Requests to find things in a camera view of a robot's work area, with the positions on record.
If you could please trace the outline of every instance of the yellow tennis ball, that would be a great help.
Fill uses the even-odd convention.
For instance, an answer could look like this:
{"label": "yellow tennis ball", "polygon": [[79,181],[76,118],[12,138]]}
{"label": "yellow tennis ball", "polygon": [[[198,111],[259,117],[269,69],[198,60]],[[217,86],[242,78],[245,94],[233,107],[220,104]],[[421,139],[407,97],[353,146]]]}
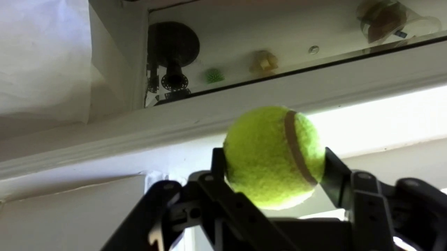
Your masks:
{"label": "yellow tennis ball", "polygon": [[228,185],[262,209],[283,209],[310,196],[323,174],[317,129],[293,110],[268,106],[237,118],[223,142]]}

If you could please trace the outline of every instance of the glass shelf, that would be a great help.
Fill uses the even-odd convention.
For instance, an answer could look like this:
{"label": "glass shelf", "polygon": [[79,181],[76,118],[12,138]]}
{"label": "glass shelf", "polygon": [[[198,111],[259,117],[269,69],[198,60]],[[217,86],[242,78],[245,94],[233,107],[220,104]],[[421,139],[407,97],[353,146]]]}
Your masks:
{"label": "glass shelf", "polygon": [[447,39],[447,1],[199,0],[149,11],[161,22],[192,29],[199,51],[181,67],[187,89],[157,87],[157,104]]}

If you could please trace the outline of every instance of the tennis ball seam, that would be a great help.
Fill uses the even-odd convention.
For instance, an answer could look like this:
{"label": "tennis ball seam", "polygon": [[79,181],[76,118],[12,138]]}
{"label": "tennis ball seam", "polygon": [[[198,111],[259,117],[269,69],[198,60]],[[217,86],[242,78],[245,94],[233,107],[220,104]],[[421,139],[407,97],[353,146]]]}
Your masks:
{"label": "tennis ball seam", "polygon": [[296,131],[294,131],[294,115],[296,115],[296,113],[293,110],[289,110],[284,114],[284,118],[283,118],[284,139],[287,142],[287,146],[289,146],[294,167],[298,170],[298,173],[301,174],[304,181],[310,186],[314,186],[314,185],[317,185],[317,179],[311,175],[311,173],[310,173],[310,170],[308,170],[308,167],[307,167],[307,164],[304,161],[304,157],[303,157],[303,154],[301,154],[301,152],[298,149],[298,145],[297,145],[297,135],[296,135]]}

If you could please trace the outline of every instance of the tennis ball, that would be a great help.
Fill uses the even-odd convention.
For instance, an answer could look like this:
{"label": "tennis ball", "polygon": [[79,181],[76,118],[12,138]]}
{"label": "tennis ball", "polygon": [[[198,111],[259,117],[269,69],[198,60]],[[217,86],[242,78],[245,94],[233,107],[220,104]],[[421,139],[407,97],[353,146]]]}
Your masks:
{"label": "tennis ball", "polygon": [[308,198],[323,174],[317,129],[293,110],[251,110],[227,129],[224,178],[261,209],[284,209]]}

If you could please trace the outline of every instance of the light strip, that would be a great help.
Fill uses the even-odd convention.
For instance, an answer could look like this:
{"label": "light strip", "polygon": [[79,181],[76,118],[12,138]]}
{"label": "light strip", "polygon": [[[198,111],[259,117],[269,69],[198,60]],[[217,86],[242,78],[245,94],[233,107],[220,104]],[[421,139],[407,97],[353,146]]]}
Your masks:
{"label": "light strip", "polygon": [[354,156],[447,136],[447,86],[308,114],[325,145]]}

